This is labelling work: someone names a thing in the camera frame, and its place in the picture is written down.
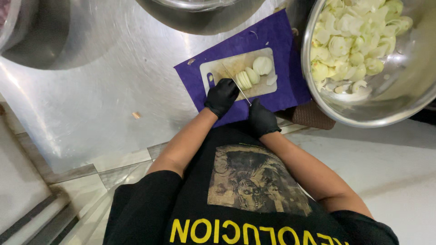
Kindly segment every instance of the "brown mat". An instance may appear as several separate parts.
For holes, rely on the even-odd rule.
[[[336,121],[325,115],[314,101],[278,111],[275,114],[277,117],[289,120],[295,124],[318,129],[330,130],[336,123]]]

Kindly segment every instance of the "hand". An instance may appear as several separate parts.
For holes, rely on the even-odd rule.
[[[230,78],[221,79],[211,88],[204,106],[208,107],[220,119],[235,102],[239,95],[238,87]]]
[[[282,131],[277,125],[274,113],[261,105],[258,98],[251,103],[248,121],[258,138],[268,133]]]

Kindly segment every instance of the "kitchen knife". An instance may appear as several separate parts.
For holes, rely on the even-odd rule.
[[[245,96],[244,92],[242,91],[242,89],[239,87],[239,85],[236,83],[236,80],[232,77],[232,75],[230,74],[230,72],[228,72],[227,68],[224,66],[223,63],[221,63],[222,67],[224,67],[225,71],[227,72],[227,74],[230,76],[231,79],[233,79],[233,82],[235,82],[236,87],[238,87],[239,91],[241,91],[242,95],[245,97],[245,99],[247,100],[248,104],[251,106],[250,101],[248,100],[247,96]]]

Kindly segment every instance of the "person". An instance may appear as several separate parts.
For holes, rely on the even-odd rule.
[[[146,176],[116,189],[104,244],[399,243],[344,180],[280,133],[259,99],[247,121],[211,130],[238,94],[220,80]]]

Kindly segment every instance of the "graphic print on shirt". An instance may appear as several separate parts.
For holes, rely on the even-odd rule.
[[[312,211],[306,195],[276,155],[244,144],[216,148],[208,204],[302,216]]]

